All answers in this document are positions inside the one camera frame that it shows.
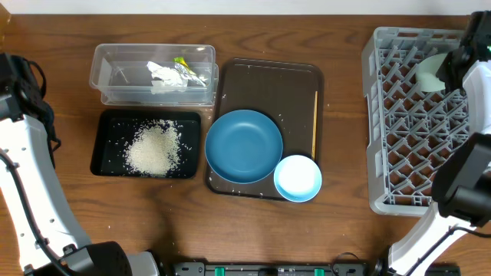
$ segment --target dish rack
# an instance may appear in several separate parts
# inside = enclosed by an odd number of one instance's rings
[[[377,28],[362,52],[370,143],[370,206],[378,214],[422,216],[440,166],[468,138],[465,92],[422,92],[418,64],[458,48],[462,31]]]

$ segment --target blue bowl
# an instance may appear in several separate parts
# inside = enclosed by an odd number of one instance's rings
[[[321,170],[312,159],[305,156],[284,158],[275,169],[275,187],[291,202],[306,202],[321,190]]]
[[[283,140],[267,116],[236,110],[221,116],[209,129],[205,156],[212,170],[238,184],[268,176],[282,158]]]

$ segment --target green tape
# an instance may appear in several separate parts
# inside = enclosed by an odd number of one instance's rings
[[[324,269],[320,269],[320,268],[314,269],[314,276],[324,276]]]
[[[215,268],[215,276],[225,276],[225,268]]]

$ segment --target pale green object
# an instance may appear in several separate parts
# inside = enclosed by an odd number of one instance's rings
[[[445,89],[445,83],[436,74],[446,56],[447,54],[435,54],[417,65],[416,81],[421,84],[421,91],[436,92]]]

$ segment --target white wall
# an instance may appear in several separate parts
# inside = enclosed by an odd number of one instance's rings
[[[468,15],[491,0],[0,0],[12,14]]]

